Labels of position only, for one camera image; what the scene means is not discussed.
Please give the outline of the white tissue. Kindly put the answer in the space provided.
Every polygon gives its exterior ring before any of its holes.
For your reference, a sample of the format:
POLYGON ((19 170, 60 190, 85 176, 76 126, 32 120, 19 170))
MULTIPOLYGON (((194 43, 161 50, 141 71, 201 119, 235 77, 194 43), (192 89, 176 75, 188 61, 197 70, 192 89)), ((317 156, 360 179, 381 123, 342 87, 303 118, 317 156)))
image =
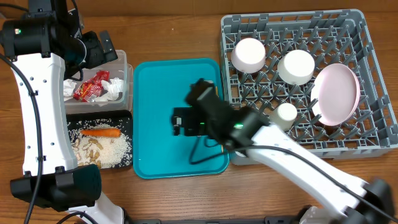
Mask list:
POLYGON ((118 99, 119 93, 124 91, 124 80, 121 80, 118 77, 110 79, 109 82, 101 80, 101 84, 106 93, 95 98, 95 102, 115 101, 118 99))

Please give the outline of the red snack wrapper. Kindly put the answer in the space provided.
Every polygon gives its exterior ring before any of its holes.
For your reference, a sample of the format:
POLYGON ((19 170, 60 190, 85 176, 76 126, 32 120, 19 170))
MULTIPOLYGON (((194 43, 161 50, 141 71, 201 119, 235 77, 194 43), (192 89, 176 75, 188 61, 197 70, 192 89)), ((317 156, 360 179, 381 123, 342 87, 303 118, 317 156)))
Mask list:
POLYGON ((102 81, 109 80, 109 71, 100 70, 89 80, 83 82, 73 93, 73 98, 82 102, 94 102, 99 97, 104 88, 102 81))

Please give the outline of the orange carrot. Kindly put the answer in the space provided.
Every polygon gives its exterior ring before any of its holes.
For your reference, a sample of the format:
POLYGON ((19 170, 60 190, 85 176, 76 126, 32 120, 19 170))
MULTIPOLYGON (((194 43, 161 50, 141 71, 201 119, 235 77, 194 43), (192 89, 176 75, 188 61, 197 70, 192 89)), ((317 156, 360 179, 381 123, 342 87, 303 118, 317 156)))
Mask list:
POLYGON ((118 138, 121 135, 121 131, 117 128, 84 129, 81 130, 80 133, 87 136, 107 137, 107 138, 118 138))

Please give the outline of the pink bowl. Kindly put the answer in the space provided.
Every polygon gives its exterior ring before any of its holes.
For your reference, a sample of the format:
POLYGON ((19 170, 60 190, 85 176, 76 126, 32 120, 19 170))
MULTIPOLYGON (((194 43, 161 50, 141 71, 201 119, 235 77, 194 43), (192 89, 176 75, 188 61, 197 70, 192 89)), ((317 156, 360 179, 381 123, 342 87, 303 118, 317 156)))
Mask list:
POLYGON ((266 61, 265 46, 257 39, 240 40, 231 53, 231 63, 240 72, 256 73, 266 61))

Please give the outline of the white cup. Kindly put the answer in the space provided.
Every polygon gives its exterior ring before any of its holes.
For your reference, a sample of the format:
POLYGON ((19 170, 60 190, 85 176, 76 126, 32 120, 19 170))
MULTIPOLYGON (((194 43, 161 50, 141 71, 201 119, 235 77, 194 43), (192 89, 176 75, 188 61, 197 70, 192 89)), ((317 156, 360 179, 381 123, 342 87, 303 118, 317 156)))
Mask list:
POLYGON ((295 122, 297 115, 297 109, 293 104, 282 103, 269 115, 269 118, 281 130, 288 131, 295 122))

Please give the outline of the small white bowl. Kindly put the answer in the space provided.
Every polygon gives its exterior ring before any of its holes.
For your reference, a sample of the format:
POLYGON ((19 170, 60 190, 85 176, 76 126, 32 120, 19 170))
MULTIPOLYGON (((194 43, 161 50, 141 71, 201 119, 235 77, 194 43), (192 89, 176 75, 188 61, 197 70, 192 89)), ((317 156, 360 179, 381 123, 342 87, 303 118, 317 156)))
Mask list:
POLYGON ((304 50, 292 50, 277 65, 279 77, 289 85, 303 85, 310 81, 315 69, 314 58, 304 50))

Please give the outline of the white round plate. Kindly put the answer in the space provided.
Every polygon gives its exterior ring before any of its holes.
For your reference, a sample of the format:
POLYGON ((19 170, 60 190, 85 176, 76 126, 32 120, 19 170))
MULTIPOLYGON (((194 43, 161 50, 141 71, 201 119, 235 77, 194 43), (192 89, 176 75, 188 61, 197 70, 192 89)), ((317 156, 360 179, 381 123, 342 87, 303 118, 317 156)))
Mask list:
POLYGON ((346 65, 334 63, 326 66, 316 77, 310 99, 319 122, 336 126, 350 118, 358 106, 360 85, 355 73, 346 65))

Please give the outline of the white napkin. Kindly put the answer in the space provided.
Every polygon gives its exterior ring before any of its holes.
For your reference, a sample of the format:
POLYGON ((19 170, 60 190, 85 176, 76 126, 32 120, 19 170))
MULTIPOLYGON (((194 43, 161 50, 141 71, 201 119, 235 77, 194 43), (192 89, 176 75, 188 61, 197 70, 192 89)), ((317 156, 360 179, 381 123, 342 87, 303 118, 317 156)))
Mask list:
POLYGON ((63 81, 63 96, 64 97, 71 97, 73 96, 74 89, 76 87, 76 82, 73 80, 64 80, 63 81))

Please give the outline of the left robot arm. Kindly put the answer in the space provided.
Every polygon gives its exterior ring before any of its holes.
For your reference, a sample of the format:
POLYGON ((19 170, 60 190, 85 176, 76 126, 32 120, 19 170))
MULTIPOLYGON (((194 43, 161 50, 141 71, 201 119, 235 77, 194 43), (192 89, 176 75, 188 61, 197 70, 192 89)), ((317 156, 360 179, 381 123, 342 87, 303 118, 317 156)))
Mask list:
POLYGON ((11 193, 30 207, 52 208, 91 223, 128 223, 103 193, 94 164, 79 166, 67 129, 63 81, 117 59, 109 34, 83 32, 65 1, 30 0, 1 29, 1 59, 15 76, 24 128, 23 176, 11 193))

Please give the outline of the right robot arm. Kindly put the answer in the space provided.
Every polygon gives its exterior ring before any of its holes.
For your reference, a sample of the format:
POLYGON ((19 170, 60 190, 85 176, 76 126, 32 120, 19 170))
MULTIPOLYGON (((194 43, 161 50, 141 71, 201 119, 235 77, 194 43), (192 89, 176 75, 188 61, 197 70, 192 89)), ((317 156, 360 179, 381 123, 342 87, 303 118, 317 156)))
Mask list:
POLYGON ((396 222, 392 190, 382 179, 368 183, 309 152, 251 107, 234 109, 219 98, 213 82, 190 86, 186 107, 171 116, 174 135, 207 136, 223 146, 222 156, 239 152, 264 164, 316 199, 297 223, 396 222))

